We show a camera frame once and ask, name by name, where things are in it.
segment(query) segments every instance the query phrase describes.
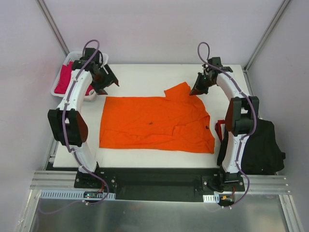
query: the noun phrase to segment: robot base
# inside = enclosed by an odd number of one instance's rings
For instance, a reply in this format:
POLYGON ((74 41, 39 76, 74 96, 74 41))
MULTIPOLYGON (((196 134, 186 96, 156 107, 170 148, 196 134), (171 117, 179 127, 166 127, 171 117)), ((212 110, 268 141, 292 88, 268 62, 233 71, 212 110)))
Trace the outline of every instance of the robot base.
POLYGON ((236 191, 245 191, 241 173, 226 173, 222 166, 220 166, 220 170, 216 176, 205 181, 207 182, 207 187, 213 191, 233 191, 233 186, 235 186, 236 191))
MULTIPOLYGON (((106 181, 106 183, 109 186, 110 192, 113 192, 116 188, 116 178, 115 175, 106 175, 104 173, 101 173, 99 170, 99 165, 97 163, 96 170, 93 172, 95 175, 101 177, 103 180, 106 181)), ((74 188, 77 189, 100 189, 102 187, 102 182, 95 178, 94 176, 90 175, 89 173, 82 173, 80 171, 77 171, 75 182, 74 182, 74 188)))

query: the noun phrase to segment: cable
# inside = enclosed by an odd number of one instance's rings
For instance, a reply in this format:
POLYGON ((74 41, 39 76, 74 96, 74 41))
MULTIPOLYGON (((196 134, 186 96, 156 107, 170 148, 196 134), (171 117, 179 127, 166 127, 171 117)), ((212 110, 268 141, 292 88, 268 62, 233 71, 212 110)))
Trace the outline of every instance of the cable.
POLYGON ((39 202, 38 202, 38 211, 39 211, 41 214, 44 214, 44 215, 55 214, 55 213, 58 213, 58 212, 60 212, 60 211, 62 211, 62 210, 64 210, 64 209, 68 208, 69 206, 71 206, 71 205, 73 205, 73 204, 75 204, 75 203, 78 203, 78 202, 82 202, 82 200, 73 201, 73 202, 71 202, 70 204, 68 204, 68 205, 66 205, 66 206, 64 206, 64 207, 62 207, 62 208, 60 208, 60 209, 57 209, 57 210, 55 210, 55 211, 44 212, 44 211, 41 210, 41 199, 40 199, 39 202))
POLYGON ((245 193, 242 195, 242 197, 241 197, 239 200, 237 200, 237 201, 233 204, 233 205, 235 205, 235 204, 237 204, 238 202, 240 202, 240 201, 247 195, 247 193, 248 193, 248 191, 249 191, 249 187, 250 187, 250 179, 249 179, 249 177, 242 171, 242 169, 241 169, 240 166, 239 166, 239 155, 240 155, 240 150, 241 150, 241 146, 242 146, 242 141, 243 141, 243 139, 244 139, 245 137, 248 137, 248 136, 252 135, 252 134, 255 132, 255 130, 256 130, 256 114, 255 114, 254 107, 253 107, 253 105, 252 105, 252 103, 251 103, 249 97, 248 97, 245 93, 243 93, 243 92, 241 91, 240 87, 238 86, 238 84, 237 84, 237 82, 234 80, 234 78, 233 78, 231 75, 229 75, 227 72, 223 71, 222 69, 220 69, 220 68, 218 68, 218 67, 216 67, 216 66, 213 66, 213 65, 209 64, 208 62, 206 62, 206 61, 202 58, 202 56, 201 56, 201 54, 200 54, 200 51, 199 51, 200 46, 201 46, 202 44, 205 44, 205 45, 207 46, 207 48, 208 48, 207 60, 209 59, 209 55, 210 55, 210 47, 209 47, 208 43, 206 43, 206 42, 200 42, 200 43, 198 44, 198 46, 197 46, 197 54, 198 54, 198 57, 200 58, 200 60, 203 61, 205 64, 207 64, 209 67, 211 67, 211 68, 213 68, 213 69, 215 69, 215 70, 220 71, 221 73, 223 73, 224 75, 226 75, 226 76, 233 82, 233 84, 235 85, 236 89, 241 93, 241 95, 242 95, 243 97, 246 98, 246 100, 247 100, 247 102, 248 102, 248 104, 249 104, 249 106, 250 106, 250 108, 251 108, 252 115, 253 115, 253 129, 252 129, 252 131, 250 131, 248 134, 245 134, 244 136, 242 136, 242 137, 240 138, 239 147, 238 147, 238 150, 237 150, 237 155, 236 155, 236 160, 235 160, 236 166, 237 166, 237 169, 240 171, 240 173, 241 173, 242 175, 244 175, 245 178, 247 179, 248 185, 247 185, 247 189, 246 189, 245 193))
POLYGON ((227 196, 227 197, 233 196, 233 198, 234 198, 235 191, 236 191, 236 188, 235 188, 235 185, 234 185, 234 186, 233 186, 233 191, 232 191, 232 194, 231 194, 231 195, 229 195, 229 196, 227 196))
POLYGON ((236 192, 236 187, 233 186, 233 199, 235 200, 235 192, 236 192))
POLYGON ((102 193, 104 190, 104 184, 102 183, 102 187, 97 191, 97 193, 102 193))

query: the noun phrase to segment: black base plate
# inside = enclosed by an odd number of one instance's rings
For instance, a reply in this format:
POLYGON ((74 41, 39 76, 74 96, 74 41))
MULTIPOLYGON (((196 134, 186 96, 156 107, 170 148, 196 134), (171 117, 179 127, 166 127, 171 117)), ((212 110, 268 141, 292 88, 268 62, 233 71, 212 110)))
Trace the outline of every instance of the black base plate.
MULTIPOLYGON (((53 171, 77 171, 49 167, 53 171)), ((100 176, 107 182, 117 200, 203 202, 203 195, 213 190, 203 183, 213 178, 219 168, 100 168, 100 176)), ((101 183, 75 181, 75 188, 100 189, 101 183)))
MULTIPOLYGON (((114 173, 104 173, 100 172, 99 168, 95 171, 95 175, 101 177, 109 186, 109 190, 112 193, 115 193, 116 189, 116 174, 114 173)), ((94 176, 88 174, 88 173, 81 173, 77 171, 75 182, 74 182, 74 188, 77 189, 100 189, 102 187, 102 182, 95 178, 94 176)))
MULTIPOLYGON (((208 189, 210 189, 210 190, 216 190, 218 192, 221 192, 221 191, 211 187, 211 186, 215 185, 216 177, 217 177, 217 175, 214 175, 212 177, 209 177, 209 176, 203 176, 202 177, 203 190, 204 191, 207 191, 208 189)), ((245 186, 243 184, 243 178, 241 176, 239 177, 239 181, 237 183, 233 183, 233 184, 230 184, 230 185, 224 185, 224 186, 222 186, 222 190, 232 192, 234 186, 235 186, 236 192, 244 192, 245 191, 245 186)))

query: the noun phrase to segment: red strap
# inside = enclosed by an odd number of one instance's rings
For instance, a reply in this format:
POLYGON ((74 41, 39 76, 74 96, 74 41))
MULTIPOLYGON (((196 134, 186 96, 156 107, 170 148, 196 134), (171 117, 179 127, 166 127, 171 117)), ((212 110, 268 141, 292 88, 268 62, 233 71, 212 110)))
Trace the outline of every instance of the red strap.
POLYGON ((214 127, 221 143, 222 143, 222 130, 221 130, 222 124, 225 124, 225 121, 224 120, 218 120, 218 122, 216 123, 216 125, 214 127))

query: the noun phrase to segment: robotic arm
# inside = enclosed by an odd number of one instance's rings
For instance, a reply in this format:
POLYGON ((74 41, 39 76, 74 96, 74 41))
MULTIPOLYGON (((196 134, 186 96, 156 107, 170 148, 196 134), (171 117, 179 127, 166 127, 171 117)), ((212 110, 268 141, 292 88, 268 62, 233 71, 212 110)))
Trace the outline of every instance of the robotic arm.
MULTIPOLYGON (((94 48, 86 48, 84 56, 80 60, 74 61, 71 80, 63 100, 57 109, 48 112, 54 138, 60 141, 62 145, 67 146, 69 144, 68 150, 75 151, 74 157, 77 163, 83 164, 83 167, 92 173, 97 172, 99 167, 86 142, 88 127, 80 114, 82 102, 89 85, 92 85, 98 95, 107 94, 104 88, 112 83, 118 85, 118 80, 109 66, 106 64, 101 67, 99 62, 100 52, 97 52, 89 61, 95 51, 94 48)), ((79 172, 86 174, 87 171, 83 167, 79 166, 79 172)))
POLYGON ((225 126, 228 131, 228 144, 225 159, 220 167, 218 175, 210 179, 208 187, 214 191, 223 192, 231 186, 242 182, 241 160, 249 134, 253 130, 254 115, 257 118, 259 99, 249 96, 252 108, 244 94, 239 91, 236 81, 233 79, 233 71, 230 67, 223 67, 220 57, 208 60, 209 66, 203 65, 204 72, 198 73, 197 81, 190 95, 207 94, 209 87, 218 85, 224 91, 230 101, 226 116, 225 126))

